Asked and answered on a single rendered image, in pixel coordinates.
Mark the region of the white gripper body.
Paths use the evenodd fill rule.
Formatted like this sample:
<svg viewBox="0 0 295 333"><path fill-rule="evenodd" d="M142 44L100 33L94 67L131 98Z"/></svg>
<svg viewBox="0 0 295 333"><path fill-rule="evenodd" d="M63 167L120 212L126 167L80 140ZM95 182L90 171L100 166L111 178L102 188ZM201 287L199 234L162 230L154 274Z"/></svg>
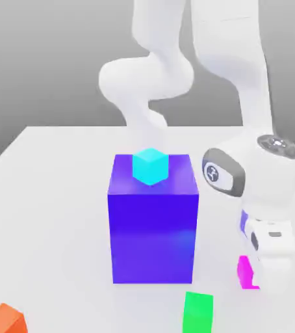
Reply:
<svg viewBox="0 0 295 333"><path fill-rule="evenodd" d="M292 276L293 254L251 256L253 277L260 288L287 288Z"/></svg>

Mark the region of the small magenta cube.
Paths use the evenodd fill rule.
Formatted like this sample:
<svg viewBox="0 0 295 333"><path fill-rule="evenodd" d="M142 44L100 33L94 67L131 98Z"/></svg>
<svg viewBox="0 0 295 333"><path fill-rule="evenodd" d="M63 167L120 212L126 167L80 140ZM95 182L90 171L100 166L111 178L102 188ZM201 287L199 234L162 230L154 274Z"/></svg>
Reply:
<svg viewBox="0 0 295 333"><path fill-rule="evenodd" d="M255 272L247 256L239 256L237 276L242 289L260 289Z"/></svg>

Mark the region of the small green cube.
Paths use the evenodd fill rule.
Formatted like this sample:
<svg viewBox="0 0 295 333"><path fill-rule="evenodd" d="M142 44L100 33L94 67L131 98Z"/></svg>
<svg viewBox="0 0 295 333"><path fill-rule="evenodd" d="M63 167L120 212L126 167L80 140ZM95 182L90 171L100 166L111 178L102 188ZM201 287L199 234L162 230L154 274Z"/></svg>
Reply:
<svg viewBox="0 0 295 333"><path fill-rule="evenodd" d="M186 292L182 333L211 333L214 297L208 294Z"/></svg>

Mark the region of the small cyan cube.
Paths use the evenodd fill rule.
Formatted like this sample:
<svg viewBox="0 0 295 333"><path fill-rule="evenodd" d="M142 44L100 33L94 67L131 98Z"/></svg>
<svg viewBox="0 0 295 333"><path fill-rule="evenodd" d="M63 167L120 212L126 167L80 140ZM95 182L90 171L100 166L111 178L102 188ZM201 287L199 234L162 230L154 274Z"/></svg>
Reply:
<svg viewBox="0 0 295 333"><path fill-rule="evenodd" d="M154 148L134 153L132 171L133 177L146 185L166 180L169 175L169 155Z"/></svg>

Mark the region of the small orange cube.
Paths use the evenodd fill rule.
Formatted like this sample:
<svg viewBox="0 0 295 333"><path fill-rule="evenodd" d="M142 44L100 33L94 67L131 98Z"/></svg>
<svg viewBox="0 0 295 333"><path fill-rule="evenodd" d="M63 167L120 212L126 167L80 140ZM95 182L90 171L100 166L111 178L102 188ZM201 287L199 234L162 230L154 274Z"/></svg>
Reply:
<svg viewBox="0 0 295 333"><path fill-rule="evenodd" d="M5 303L0 304L0 333L28 333L24 315Z"/></svg>

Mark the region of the large blue box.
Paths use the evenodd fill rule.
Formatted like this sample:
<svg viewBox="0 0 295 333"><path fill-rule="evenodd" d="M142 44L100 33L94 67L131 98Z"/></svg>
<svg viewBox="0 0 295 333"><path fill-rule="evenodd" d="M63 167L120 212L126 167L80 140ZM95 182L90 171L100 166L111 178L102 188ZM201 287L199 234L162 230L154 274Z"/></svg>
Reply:
<svg viewBox="0 0 295 333"><path fill-rule="evenodd" d="M169 176L152 186L116 155L107 193L115 284L192 282L199 191L188 155L169 156Z"/></svg>

